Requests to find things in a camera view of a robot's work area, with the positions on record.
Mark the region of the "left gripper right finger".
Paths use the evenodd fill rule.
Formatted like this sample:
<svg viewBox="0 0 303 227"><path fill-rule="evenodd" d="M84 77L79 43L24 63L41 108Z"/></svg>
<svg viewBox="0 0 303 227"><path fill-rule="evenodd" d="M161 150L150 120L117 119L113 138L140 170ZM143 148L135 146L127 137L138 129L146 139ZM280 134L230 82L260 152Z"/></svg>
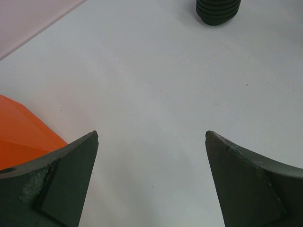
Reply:
<svg viewBox="0 0 303 227"><path fill-rule="evenodd" d="M303 170L243 148L214 131L205 146L227 227L301 227Z"/></svg>

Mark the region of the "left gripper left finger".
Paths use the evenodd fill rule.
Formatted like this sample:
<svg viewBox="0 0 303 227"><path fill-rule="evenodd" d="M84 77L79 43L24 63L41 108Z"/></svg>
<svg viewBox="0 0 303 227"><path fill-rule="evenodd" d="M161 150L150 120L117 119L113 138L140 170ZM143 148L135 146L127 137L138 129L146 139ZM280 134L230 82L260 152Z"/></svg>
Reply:
<svg viewBox="0 0 303 227"><path fill-rule="evenodd" d="M2 227L77 227L98 151L92 131L0 172Z"/></svg>

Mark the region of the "orange paper bag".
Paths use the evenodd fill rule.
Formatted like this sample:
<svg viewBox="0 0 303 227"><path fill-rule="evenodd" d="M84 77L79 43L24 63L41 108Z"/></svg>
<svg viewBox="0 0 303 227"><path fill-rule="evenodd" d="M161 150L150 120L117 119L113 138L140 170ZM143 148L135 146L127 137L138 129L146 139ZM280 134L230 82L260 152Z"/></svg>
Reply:
<svg viewBox="0 0 303 227"><path fill-rule="evenodd" d="M22 104L0 96L0 169L12 168L67 143Z"/></svg>

